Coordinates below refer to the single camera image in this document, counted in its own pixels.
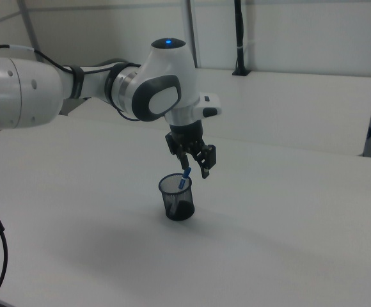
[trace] table surface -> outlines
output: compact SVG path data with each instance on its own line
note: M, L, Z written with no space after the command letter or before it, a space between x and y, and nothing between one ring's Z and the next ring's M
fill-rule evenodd
M254 143L361 155L371 117L371 78L199 68L197 84L216 93L223 114L203 122L205 134ZM123 123L116 111L91 99L69 116ZM167 129L163 118L141 127Z
M371 159L207 138L164 215L161 130L65 116L0 132L13 306L371 306ZM0 242L0 271L2 250Z

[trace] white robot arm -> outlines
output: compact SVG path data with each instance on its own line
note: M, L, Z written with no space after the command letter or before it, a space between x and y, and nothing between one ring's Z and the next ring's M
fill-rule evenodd
M101 67L53 67L0 58L0 129L48 123L64 99L88 97L144 122L164 116L171 129L166 135L170 152L183 169L188 167L186 154L198 162L203 178L215 165L216 148L204 144L201 120L221 114L221 106L215 94L198 91L193 57L181 40L156 40L141 66L116 62Z

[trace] blue pen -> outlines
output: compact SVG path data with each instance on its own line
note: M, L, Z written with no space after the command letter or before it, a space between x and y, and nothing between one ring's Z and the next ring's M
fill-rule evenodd
M180 184L178 185L178 188L179 188L180 190L183 189L184 184L186 183L186 180L187 180L188 176L190 175L190 172L191 172L191 168L190 168L190 167L188 167L188 168L184 171L184 173L183 173L183 177L181 178L181 180L180 180Z

